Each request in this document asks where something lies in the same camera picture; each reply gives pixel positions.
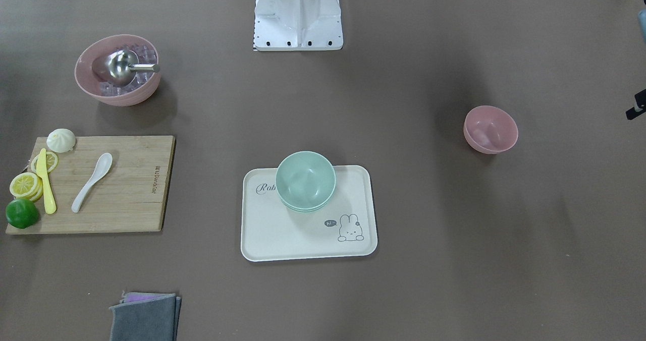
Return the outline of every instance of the yellow butter knife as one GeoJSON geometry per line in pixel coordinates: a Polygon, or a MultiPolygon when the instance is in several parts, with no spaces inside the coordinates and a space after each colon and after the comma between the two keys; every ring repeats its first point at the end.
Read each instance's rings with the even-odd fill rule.
{"type": "Polygon", "coordinates": [[[38,155],[36,162],[36,174],[42,178],[42,196],[44,197],[44,212],[53,214],[56,212],[56,201],[53,200],[49,176],[47,176],[47,151],[43,148],[38,155]]]}

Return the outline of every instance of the ceramic spoon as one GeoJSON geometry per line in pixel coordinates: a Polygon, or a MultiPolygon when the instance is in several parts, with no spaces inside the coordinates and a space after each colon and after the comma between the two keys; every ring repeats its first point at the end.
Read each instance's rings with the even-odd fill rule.
{"type": "Polygon", "coordinates": [[[87,181],[85,186],[83,186],[83,189],[81,189],[81,192],[79,192],[79,194],[74,199],[74,202],[72,203],[72,212],[79,212],[81,203],[83,203],[83,199],[85,199],[87,193],[97,181],[101,180],[101,178],[103,178],[103,176],[105,176],[105,174],[110,171],[110,166],[112,165],[113,155],[111,155],[110,153],[103,153],[101,157],[99,157],[99,160],[96,162],[96,167],[94,167],[94,172],[90,176],[90,179],[87,181]]]}

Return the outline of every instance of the mint green bowl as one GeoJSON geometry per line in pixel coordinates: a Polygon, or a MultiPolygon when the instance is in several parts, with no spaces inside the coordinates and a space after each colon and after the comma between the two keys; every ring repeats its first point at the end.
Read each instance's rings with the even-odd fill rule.
{"type": "Polygon", "coordinates": [[[276,191],[292,210],[313,212],[332,198],[337,174],[327,158],[307,150],[288,155],[276,171],[276,191]]]}

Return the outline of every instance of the pink bowl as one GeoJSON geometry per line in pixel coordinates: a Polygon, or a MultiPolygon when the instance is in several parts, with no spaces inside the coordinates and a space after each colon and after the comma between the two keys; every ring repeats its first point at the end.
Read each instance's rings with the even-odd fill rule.
{"type": "Polygon", "coordinates": [[[140,102],[148,99],[152,93],[157,90],[159,81],[162,79],[159,72],[152,74],[146,83],[129,93],[117,96],[103,96],[101,94],[101,90],[99,89],[100,81],[92,71],[92,62],[99,56],[115,52],[117,47],[121,47],[124,44],[128,46],[134,44],[138,44],[139,46],[146,45],[154,49],[155,54],[157,55],[157,62],[159,63],[159,52],[157,52],[155,46],[152,46],[152,44],[145,38],[134,35],[115,35],[106,37],[93,43],[83,51],[81,56],[79,56],[79,59],[76,61],[76,65],[74,66],[74,79],[76,79],[76,84],[78,84],[81,90],[88,93],[91,97],[94,97],[94,99],[114,106],[130,106],[139,104],[140,102]]]}
{"type": "Polygon", "coordinates": [[[477,106],[464,120],[464,137],[473,149],[485,154],[505,152],[518,140],[516,122],[495,106],[477,106]]]}

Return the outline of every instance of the lemon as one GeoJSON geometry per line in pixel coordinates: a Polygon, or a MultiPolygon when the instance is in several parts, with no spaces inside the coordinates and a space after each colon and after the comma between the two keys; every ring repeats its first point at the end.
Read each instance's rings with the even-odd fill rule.
{"type": "MultiPolygon", "coordinates": [[[[32,159],[31,167],[33,173],[36,172],[36,162],[38,162],[38,156],[32,159]]],[[[58,165],[58,155],[54,152],[47,151],[47,173],[53,171],[54,168],[58,165]]]]}
{"type": "Polygon", "coordinates": [[[29,201],[36,202],[39,198],[42,196],[42,180],[39,178],[38,181],[38,190],[36,191],[35,195],[29,198],[29,201]]]}
{"type": "Polygon", "coordinates": [[[9,184],[9,191],[16,198],[30,198],[38,192],[39,181],[40,178],[33,173],[21,173],[9,184]]]}

